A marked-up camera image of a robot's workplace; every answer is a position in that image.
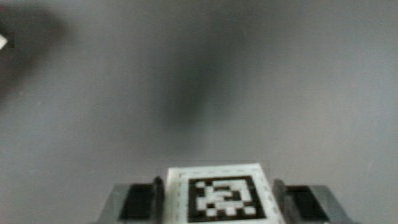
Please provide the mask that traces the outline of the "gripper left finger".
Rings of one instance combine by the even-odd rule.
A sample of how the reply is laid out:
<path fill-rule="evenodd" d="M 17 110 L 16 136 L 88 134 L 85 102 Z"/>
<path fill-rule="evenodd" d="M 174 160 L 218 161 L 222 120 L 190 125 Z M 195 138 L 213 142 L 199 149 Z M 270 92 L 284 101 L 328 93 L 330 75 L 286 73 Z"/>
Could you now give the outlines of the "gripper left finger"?
<path fill-rule="evenodd" d="M 94 224 L 163 224 L 165 184 L 115 184 Z"/>

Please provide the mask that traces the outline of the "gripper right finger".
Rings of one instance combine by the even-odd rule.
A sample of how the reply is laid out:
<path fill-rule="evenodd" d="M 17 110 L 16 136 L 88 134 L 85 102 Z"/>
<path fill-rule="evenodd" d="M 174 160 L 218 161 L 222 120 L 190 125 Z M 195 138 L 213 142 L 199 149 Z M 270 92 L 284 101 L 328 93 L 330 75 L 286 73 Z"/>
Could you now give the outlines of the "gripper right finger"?
<path fill-rule="evenodd" d="M 325 185 L 287 185 L 275 179 L 271 192 L 286 224 L 350 224 L 350 217 Z"/>

